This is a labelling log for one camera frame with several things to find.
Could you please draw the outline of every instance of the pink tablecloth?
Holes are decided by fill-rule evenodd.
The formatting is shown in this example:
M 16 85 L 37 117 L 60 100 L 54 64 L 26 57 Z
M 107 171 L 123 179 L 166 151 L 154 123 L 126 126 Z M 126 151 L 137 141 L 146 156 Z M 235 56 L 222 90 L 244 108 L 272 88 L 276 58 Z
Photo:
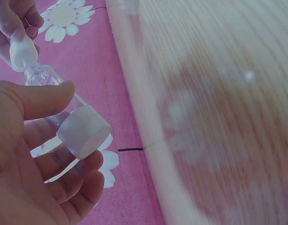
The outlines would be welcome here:
M 114 140 L 103 150 L 109 160 L 104 168 L 108 187 L 80 224 L 164 224 L 143 152 L 118 152 L 141 148 L 141 141 L 104 0 L 38 1 L 38 9 L 47 28 L 35 41 L 41 47 L 39 62 L 73 80 L 77 92 L 113 127 Z M 1 79 L 24 83 L 23 74 L 15 73 L 2 60 Z

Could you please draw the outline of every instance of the wooden surface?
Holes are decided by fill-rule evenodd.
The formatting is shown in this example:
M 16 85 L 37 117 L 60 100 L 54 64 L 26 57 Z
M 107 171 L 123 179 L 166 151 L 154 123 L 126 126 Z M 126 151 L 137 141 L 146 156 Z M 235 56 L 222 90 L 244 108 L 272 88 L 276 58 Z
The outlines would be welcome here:
M 107 0 L 169 225 L 288 225 L 288 0 Z

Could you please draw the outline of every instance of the hand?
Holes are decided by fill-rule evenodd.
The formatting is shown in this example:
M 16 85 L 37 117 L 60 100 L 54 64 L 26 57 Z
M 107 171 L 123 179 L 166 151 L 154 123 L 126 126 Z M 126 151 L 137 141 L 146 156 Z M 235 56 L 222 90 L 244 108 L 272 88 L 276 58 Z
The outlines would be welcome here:
M 9 39 L 22 41 L 25 32 L 35 39 L 43 23 L 35 0 L 0 0 L 0 57 L 10 64 Z
M 74 91 L 72 82 L 20 86 L 0 81 L 0 225 L 75 225 L 99 200 L 104 185 L 99 151 L 46 184 L 75 157 L 63 145 L 36 158 L 30 155 L 55 136 L 52 115 L 68 105 Z M 37 118 L 44 119 L 24 125 Z

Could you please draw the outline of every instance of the white bottle cap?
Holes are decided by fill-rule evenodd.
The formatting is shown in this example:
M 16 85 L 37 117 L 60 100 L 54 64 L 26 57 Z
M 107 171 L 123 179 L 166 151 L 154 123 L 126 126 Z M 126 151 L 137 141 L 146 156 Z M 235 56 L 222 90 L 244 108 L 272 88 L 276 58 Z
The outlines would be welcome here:
M 11 41 L 9 56 L 11 66 L 16 72 L 24 72 L 38 61 L 38 52 L 28 36 L 21 42 Z
M 57 136 L 81 160 L 102 145 L 110 133 L 111 126 L 90 105 L 85 105 L 64 120 Z

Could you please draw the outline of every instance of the bottle neck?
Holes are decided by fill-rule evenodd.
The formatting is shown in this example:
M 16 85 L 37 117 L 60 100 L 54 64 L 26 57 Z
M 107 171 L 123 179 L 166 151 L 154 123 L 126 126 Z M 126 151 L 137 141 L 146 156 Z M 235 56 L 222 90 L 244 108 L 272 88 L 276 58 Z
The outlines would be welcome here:
M 47 80 L 47 73 L 39 63 L 35 63 L 29 67 L 24 75 L 26 86 L 41 86 Z

